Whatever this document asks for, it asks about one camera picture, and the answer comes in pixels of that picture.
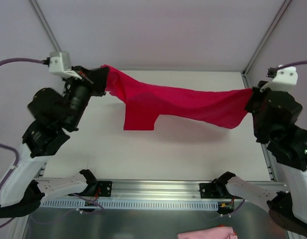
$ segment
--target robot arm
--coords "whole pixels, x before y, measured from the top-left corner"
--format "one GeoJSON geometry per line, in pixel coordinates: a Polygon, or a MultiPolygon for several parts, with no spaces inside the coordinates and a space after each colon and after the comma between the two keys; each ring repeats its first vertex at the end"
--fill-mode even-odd
{"type": "Polygon", "coordinates": [[[40,183],[33,178],[70,138],[64,129],[78,130],[90,97],[105,94],[109,68],[72,67],[67,52],[52,52],[49,71],[63,78],[66,92],[60,95],[51,88],[44,88],[28,105],[35,121],[22,137],[17,166],[12,164],[0,179],[0,218],[23,217],[51,199],[71,193],[85,196],[96,191],[97,179],[89,170],[40,183]]]}
{"type": "Polygon", "coordinates": [[[285,173],[290,192],[268,191],[230,172],[214,183],[222,191],[226,189],[259,206],[280,227],[307,237],[307,130],[295,125],[302,106],[287,92],[296,85],[296,69],[273,72],[273,77],[273,81],[260,82],[253,88],[245,109],[253,115],[257,142],[268,144],[267,149],[285,173]]]}

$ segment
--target perforated metal strip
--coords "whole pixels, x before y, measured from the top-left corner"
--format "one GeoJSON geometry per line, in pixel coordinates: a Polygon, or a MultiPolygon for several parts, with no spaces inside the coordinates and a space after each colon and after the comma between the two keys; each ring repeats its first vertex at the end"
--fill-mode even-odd
{"type": "MultiPolygon", "coordinates": [[[[135,210],[181,210],[181,211],[217,211],[217,202],[208,201],[157,201],[157,200],[110,200],[97,201],[105,209],[135,210]]],[[[43,203],[41,207],[49,208],[96,208],[81,199],[57,199],[43,203]]]]}

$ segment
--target gray floor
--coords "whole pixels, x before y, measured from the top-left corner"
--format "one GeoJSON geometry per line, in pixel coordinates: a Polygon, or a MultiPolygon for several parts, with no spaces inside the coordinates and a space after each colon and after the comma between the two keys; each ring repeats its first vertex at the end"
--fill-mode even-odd
{"type": "MultiPolygon", "coordinates": [[[[40,222],[58,219],[68,209],[41,208],[30,217],[40,222]]],[[[29,220],[23,239],[176,239],[178,233],[232,226],[239,239],[286,239],[285,231],[269,216],[245,203],[232,218],[216,212],[106,210],[100,215],[72,212],[49,225],[29,220]]]]}

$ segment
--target red cloth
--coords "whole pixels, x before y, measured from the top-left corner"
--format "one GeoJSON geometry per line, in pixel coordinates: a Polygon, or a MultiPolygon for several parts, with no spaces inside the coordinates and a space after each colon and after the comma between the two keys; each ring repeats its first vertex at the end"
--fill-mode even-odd
{"type": "Polygon", "coordinates": [[[252,95],[251,89],[203,92],[155,86],[108,67],[106,91],[126,104],[124,130],[153,130],[159,115],[180,116],[235,128],[247,114],[244,107],[252,95]]]}

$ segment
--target sleeve of red shirt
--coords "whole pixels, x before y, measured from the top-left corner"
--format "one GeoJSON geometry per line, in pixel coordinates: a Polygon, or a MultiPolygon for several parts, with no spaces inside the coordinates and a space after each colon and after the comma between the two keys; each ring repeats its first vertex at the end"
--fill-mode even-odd
{"type": "Polygon", "coordinates": [[[124,130],[153,130],[159,115],[235,128],[247,114],[244,107],[252,95],[251,89],[203,92],[155,86],[139,82],[111,66],[107,67],[110,71],[106,91],[126,104],[124,130]]]}

